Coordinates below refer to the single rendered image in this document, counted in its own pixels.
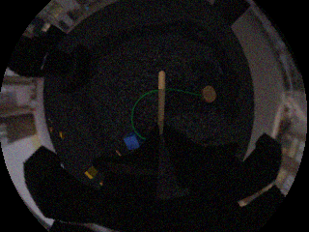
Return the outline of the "green string with wooden stick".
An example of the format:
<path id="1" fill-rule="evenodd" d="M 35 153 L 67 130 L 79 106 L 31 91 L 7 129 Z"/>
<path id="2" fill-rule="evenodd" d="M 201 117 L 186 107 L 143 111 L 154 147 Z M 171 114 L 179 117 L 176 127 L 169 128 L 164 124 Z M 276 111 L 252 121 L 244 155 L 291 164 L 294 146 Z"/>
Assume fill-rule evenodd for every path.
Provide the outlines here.
<path id="1" fill-rule="evenodd" d="M 152 92 L 148 92 L 144 94 L 144 96 L 140 97 L 138 101 L 135 102 L 134 107 L 132 108 L 132 112 L 134 112 L 135 105 L 140 101 L 143 100 L 144 97 L 148 96 L 150 93 L 159 92 L 158 93 L 158 126 L 159 126 L 159 135 L 163 134 L 163 125 L 165 125 L 165 90 L 173 90 L 173 92 L 182 92 L 188 94 L 194 94 L 196 97 L 202 97 L 201 94 L 196 93 L 189 93 L 186 90 L 179 90 L 179 89 L 165 89 L 166 85 L 166 74 L 165 71 L 159 71 L 158 73 L 158 89 L 152 90 Z M 134 128 L 134 124 L 132 124 Z M 146 136 L 140 135 L 138 131 L 135 130 L 136 135 L 140 136 L 142 139 L 146 139 Z"/>

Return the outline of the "yellow cube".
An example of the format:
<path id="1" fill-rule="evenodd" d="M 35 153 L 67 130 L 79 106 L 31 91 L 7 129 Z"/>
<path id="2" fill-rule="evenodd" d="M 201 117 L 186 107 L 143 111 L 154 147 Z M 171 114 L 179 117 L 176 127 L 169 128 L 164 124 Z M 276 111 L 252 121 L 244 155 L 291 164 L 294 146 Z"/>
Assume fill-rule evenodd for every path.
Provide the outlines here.
<path id="1" fill-rule="evenodd" d="M 85 171 L 85 175 L 88 175 L 90 179 L 96 177 L 97 173 L 96 168 L 93 166 L 89 167 L 89 169 Z"/>

